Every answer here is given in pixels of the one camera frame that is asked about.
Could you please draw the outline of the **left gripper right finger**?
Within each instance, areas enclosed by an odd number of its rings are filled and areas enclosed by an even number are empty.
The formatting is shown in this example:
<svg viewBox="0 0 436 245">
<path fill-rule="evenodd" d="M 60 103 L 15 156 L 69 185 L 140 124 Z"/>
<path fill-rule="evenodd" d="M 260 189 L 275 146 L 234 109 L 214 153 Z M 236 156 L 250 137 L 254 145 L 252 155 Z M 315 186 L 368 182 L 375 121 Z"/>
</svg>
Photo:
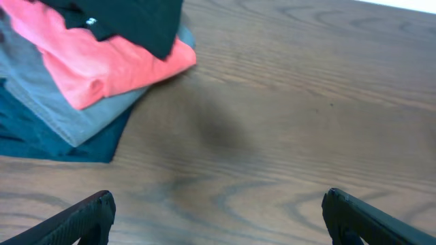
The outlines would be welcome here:
<svg viewBox="0 0 436 245">
<path fill-rule="evenodd" d="M 435 243 L 435 237 L 337 188 L 324 194 L 322 216 L 332 245 Z"/>
</svg>

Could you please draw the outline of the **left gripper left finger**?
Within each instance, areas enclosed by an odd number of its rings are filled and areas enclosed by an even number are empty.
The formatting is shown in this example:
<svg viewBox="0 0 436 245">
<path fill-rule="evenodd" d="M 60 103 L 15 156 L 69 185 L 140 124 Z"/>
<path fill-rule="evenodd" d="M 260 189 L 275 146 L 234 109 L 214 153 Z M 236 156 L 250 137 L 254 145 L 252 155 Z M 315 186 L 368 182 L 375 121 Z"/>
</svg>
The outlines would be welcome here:
<svg viewBox="0 0 436 245">
<path fill-rule="evenodd" d="M 99 191 L 1 245 L 107 245 L 116 205 Z"/>
</svg>

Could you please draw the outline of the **black t-shirt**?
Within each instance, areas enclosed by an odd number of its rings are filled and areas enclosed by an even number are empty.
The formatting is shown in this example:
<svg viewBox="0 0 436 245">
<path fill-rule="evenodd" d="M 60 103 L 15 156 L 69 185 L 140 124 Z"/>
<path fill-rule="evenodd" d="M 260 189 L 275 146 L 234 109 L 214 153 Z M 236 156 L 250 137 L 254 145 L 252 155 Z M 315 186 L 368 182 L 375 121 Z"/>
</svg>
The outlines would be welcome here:
<svg viewBox="0 0 436 245">
<path fill-rule="evenodd" d="M 67 29 L 88 29 L 97 41 L 121 36 L 158 59 L 170 54 L 183 0 L 41 0 L 65 20 Z"/>
</svg>

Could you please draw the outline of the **folded navy blue garment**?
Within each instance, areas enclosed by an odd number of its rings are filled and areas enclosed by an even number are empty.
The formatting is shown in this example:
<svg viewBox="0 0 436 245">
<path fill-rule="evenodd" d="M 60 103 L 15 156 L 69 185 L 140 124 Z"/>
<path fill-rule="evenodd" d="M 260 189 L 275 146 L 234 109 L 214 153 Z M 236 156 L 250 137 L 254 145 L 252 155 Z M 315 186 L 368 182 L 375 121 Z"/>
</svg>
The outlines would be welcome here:
<svg viewBox="0 0 436 245">
<path fill-rule="evenodd" d="M 66 162 L 109 163 L 131 109 L 78 147 L 69 145 L 5 89 L 1 79 L 1 155 Z"/>
</svg>

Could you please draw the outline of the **folded red t-shirt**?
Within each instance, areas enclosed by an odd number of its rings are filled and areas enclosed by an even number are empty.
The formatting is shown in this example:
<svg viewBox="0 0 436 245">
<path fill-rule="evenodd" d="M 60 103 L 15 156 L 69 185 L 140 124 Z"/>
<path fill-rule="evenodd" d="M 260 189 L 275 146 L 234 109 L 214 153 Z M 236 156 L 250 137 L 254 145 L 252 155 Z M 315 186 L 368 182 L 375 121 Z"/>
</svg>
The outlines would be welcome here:
<svg viewBox="0 0 436 245">
<path fill-rule="evenodd" d="M 35 45 L 57 87 L 77 110 L 161 82 L 196 64 L 195 51 L 180 39 L 162 61 L 122 37 L 98 42 L 90 31 L 66 29 L 63 17 L 39 1 L 2 0 L 1 8 L 13 30 Z"/>
</svg>

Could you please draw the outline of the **folded grey t-shirt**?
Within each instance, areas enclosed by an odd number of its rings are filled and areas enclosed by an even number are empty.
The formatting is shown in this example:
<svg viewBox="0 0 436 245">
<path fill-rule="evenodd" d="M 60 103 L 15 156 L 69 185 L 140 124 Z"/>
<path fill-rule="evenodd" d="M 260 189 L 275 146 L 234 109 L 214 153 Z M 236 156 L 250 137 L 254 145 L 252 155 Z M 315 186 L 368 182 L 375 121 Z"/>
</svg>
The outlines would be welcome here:
<svg viewBox="0 0 436 245">
<path fill-rule="evenodd" d="M 77 110 L 57 87 L 35 45 L 13 30 L 9 16 L 1 24 L 1 30 L 5 35 L 1 49 L 5 57 L 3 64 L 10 76 L 7 91 L 71 146 L 79 146 L 107 127 L 147 88 L 104 97 Z"/>
</svg>

